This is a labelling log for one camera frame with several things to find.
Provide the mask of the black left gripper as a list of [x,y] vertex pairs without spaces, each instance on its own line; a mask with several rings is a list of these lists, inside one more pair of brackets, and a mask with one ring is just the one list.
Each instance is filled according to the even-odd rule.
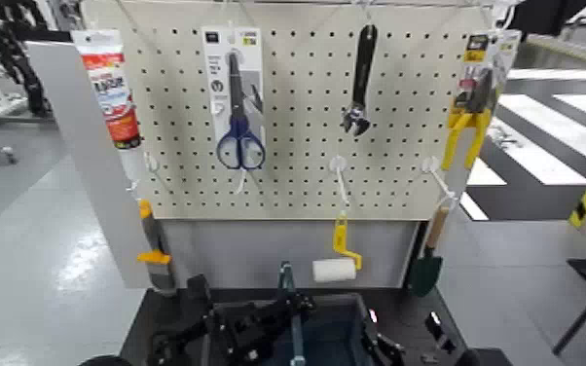
[[204,274],[190,277],[187,291],[200,315],[187,331],[212,330],[212,341],[227,365],[259,365],[272,359],[275,342],[291,320],[300,316],[306,321],[317,308],[315,299],[302,292],[286,292],[263,306],[248,302],[214,308]]

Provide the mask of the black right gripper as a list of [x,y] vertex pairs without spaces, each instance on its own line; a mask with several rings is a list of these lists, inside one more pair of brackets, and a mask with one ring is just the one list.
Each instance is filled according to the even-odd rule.
[[[423,323],[438,349],[448,354],[452,354],[457,349],[435,311],[431,311]],[[405,365],[406,350],[378,330],[378,318],[372,309],[368,310],[363,320],[362,346],[373,365]],[[468,348],[458,358],[455,366],[512,366],[512,363],[500,348]]]

